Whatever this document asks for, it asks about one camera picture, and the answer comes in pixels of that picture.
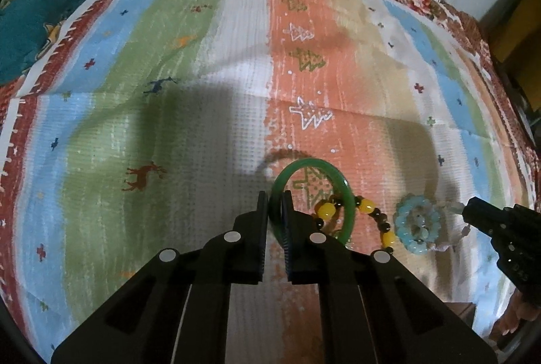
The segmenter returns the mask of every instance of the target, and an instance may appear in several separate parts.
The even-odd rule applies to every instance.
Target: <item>yellow bead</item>
[[[336,213],[336,207],[330,202],[325,202],[317,210],[317,215],[324,221],[328,221]]]
[[[381,235],[381,244],[383,248],[392,247],[397,241],[397,236],[392,231],[388,231]]]
[[[375,209],[375,204],[370,199],[363,198],[361,205],[359,205],[359,211],[361,213],[370,214]]]

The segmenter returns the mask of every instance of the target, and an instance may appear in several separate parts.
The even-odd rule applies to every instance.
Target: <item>deer print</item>
[[[159,80],[154,80],[154,81],[151,81],[151,82],[147,83],[147,85],[152,85],[152,89],[151,90],[145,90],[143,92],[143,94],[158,94],[158,92],[160,92],[163,89],[162,88],[162,83],[166,82],[166,81],[172,81],[174,84],[177,84],[177,81],[172,79],[171,77],[161,78]]]
[[[163,179],[163,173],[167,173],[167,170],[163,167],[160,167],[156,164],[154,164],[152,161],[149,165],[144,165],[139,168],[129,168],[126,172],[127,175],[136,175],[137,179],[135,182],[128,182],[124,180],[126,184],[130,186],[130,188],[123,188],[122,191],[132,191],[136,188],[139,191],[143,191],[145,187],[147,186],[147,174],[148,172],[156,172],[158,174],[158,177],[160,179]]]

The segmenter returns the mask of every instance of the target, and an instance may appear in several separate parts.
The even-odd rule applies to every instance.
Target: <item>red border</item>
[[[71,24],[64,39],[57,45],[55,52],[43,67],[43,73],[38,77],[32,92],[21,98],[18,106],[18,118],[15,120],[10,146],[7,150],[7,160],[4,163],[0,191],[0,216],[5,225],[0,227],[0,287],[5,296],[5,304],[21,332],[29,338],[24,322],[21,300],[18,295],[20,286],[15,275],[15,246],[13,244],[15,224],[15,203],[19,194],[24,174],[25,144],[32,128],[37,109],[37,95],[49,89],[63,69],[79,42],[85,37],[96,19],[105,11],[113,0],[96,0],[82,16]]]

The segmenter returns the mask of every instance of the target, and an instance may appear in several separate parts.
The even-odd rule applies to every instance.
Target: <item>cross pattern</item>
[[[90,67],[94,66],[95,64],[96,62],[94,61],[94,59],[90,59],[88,62],[85,63],[85,69],[88,71]]]
[[[308,6],[301,0],[282,0],[282,2],[287,4],[287,9],[291,12],[305,12],[308,9]]]
[[[293,188],[305,191],[306,207],[312,210],[318,202],[333,194],[333,187],[325,174],[318,169],[305,167],[303,172],[304,178],[293,181]]]
[[[327,64],[323,57],[315,52],[310,51],[309,49],[297,48],[294,51],[289,53],[290,57],[295,57],[299,61],[299,71],[304,71],[306,68],[310,72],[314,71],[316,68],[322,68]]]
[[[201,13],[201,11],[203,10],[203,8],[209,8],[209,9],[212,9],[212,5],[207,5],[207,4],[203,4],[203,5],[193,5],[191,7],[191,12],[192,13]]]
[[[303,131],[308,129],[311,123],[313,123],[314,129],[317,129],[323,121],[328,121],[333,116],[332,111],[318,108],[311,101],[305,103],[302,97],[297,97],[297,105],[290,106],[289,111],[292,114],[299,114],[301,116],[301,127]]]
[[[289,29],[285,29],[282,32],[284,34],[289,34],[291,36],[292,42],[294,42],[295,40],[300,40],[301,42],[304,42],[305,40],[314,38],[313,32],[297,26],[291,22],[289,23]]]
[[[40,261],[43,261],[43,259],[47,257],[47,253],[45,252],[45,247],[43,246],[43,243],[40,244],[36,252],[37,255],[40,256]]]

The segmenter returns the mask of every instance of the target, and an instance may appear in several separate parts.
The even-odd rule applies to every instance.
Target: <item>bed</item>
[[[538,206],[538,161],[473,18],[443,0],[86,0],[4,87],[0,289],[51,355],[160,249],[201,248],[292,160],[336,165],[390,222],[408,195]],[[313,213],[332,186],[288,186]],[[488,335],[513,290],[490,239],[442,218],[445,252],[394,255]],[[357,214],[351,249],[381,247]],[[233,286],[227,362],[323,362],[315,287],[271,231],[264,282]]]

